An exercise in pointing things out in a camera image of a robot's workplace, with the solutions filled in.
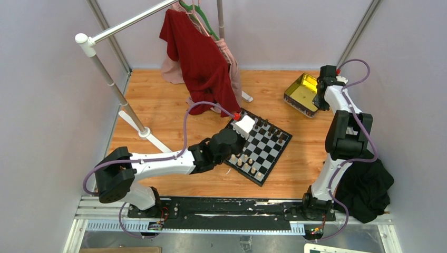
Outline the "black white chess board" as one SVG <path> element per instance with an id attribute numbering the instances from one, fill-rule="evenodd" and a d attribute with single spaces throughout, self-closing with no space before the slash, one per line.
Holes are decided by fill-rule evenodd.
<path id="1" fill-rule="evenodd" d="M 256 125 L 250 132 L 250 137 L 242 153 L 235 155 L 234 158 L 228 158 L 224 164 L 261 187 L 293 135 L 244 108 L 241 109 L 241 113 L 252 117 L 256 121 Z M 260 180 L 255 177 L 258 172 L 263 174 Z"/>

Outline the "gold metal tin box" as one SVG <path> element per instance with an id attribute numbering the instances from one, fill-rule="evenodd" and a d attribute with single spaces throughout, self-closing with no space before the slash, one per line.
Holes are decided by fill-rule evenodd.
<path id="1" fill-rule="evenodd" d="M 318 108 L 313 104 L 317 94 L 317 79 L 303 73 L 284 92 L 284 101 L 309 118 L 313 118 Z"/>

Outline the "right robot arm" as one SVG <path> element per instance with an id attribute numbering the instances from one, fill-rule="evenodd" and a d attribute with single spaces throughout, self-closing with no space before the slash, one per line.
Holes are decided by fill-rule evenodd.
<path id="1" fill-rule="evenodd" d="M 334 116 L 325 139 L 327 158 L 317 180 L 303 196 L 301 213 L 308 220 L 330 212 L 340 179 L 353 159 L 363 155 L 369 143 L 367 134 L 373 118 L 351 102 L 346 84 L 347 79 L 339 75 L 336 66 L 320 68 L 313 104 L 323 111 L 332 109 Z"/>

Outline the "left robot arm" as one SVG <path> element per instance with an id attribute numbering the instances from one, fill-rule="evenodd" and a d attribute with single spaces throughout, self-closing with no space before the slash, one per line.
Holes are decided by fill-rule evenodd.
<path id="1" fill-rule="evenodd" d="M 247 131 L 225 128 L 184 152 L 139 154 L 119 147 L 96 166 L 99 202 L 125 201 L 147 217 L 157 217 L 162 206 L 159 195 L 154 187 L 144 187 L 140 180 L 210 171 L 232 155 L 240 154 L 248 138 Z"/>

